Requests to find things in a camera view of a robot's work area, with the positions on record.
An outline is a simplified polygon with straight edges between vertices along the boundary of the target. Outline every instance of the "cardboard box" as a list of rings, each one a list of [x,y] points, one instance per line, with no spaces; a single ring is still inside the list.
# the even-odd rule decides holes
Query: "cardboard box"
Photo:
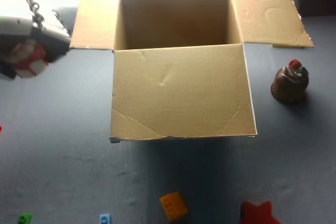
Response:
[[[111,136],[148,140],[257,134],[243,43],[313,47],[291,0],[82,0],[71,47],[114,51]]]

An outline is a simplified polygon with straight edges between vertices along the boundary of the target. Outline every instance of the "gray fabric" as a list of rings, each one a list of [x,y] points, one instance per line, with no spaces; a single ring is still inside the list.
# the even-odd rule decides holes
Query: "gray fabric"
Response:
[[[334,223],[336,17],[303,19],[315,48],[246,44],[258,136],[108,141],[113,54],[73,50],[35,79],[0,79],[0,223],[166,223],[159,203],[180,191],[189,223],[239,221],[242,200],[270,200],[281,223]],[[270,94],[299,59],[308,99]]]

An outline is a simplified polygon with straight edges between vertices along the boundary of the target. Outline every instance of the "gray tablecloth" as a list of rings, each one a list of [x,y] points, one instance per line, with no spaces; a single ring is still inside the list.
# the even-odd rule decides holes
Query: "gray tablecloth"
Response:
[[[109,51],[73,50],[35,79],[0,79],[0,223],[23,212],[34,224],[105,213],[166,223],[159,198],[174,191],[189,223],[237,224],[242,200],[270,200],[281,223],[335,223],[336,17],[303,22],[313,49],[245,45],[256,138],[110,144]],[[293,58],[310,72],[308,98],[284,106],[270,85]]]

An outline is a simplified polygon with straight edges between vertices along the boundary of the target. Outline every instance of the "red star toy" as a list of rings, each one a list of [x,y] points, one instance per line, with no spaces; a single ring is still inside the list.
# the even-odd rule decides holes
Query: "red star toy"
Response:
[[[240,224],[280,224],[272,216],[272,204],[269,201],[255,206],[250,202],[244,201],[241,206]]]

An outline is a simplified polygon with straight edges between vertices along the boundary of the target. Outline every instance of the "orange lego block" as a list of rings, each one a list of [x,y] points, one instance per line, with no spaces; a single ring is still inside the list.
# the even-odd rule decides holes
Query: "orange lego block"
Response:
[[[178,220],[188,213],[180,193],[167,194],[160,198],[160,202],[169,222]]]

